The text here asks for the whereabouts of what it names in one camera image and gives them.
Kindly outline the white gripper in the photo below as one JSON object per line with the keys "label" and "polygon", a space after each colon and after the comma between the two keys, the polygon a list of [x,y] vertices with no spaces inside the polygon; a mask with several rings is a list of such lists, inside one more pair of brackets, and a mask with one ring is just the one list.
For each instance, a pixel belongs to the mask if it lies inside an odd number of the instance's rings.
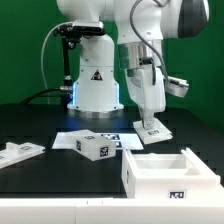
{"label": "white gripper", "polygon": [[125,71],[131,100],[140,108],[144,129],[153,127],[154,113],[163,112],[166,106],[163,76],[151,65]]}

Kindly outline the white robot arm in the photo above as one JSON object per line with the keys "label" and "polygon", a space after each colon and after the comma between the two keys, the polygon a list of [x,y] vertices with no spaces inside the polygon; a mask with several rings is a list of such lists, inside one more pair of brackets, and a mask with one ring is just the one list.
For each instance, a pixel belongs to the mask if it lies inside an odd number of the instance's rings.
{"label": "white robot arm", "polygon": [[70,107],[103,113],[122,107],[113,75],[119,53],[130,98],[138,105],[137,130],[151,130],[165,110],[165,93],[185,94],[188,84],[167,74],[165,38],[198,35],[209,20],[208,0],[56,0],[69,19],[66,45],[81,45],[80,73]]}

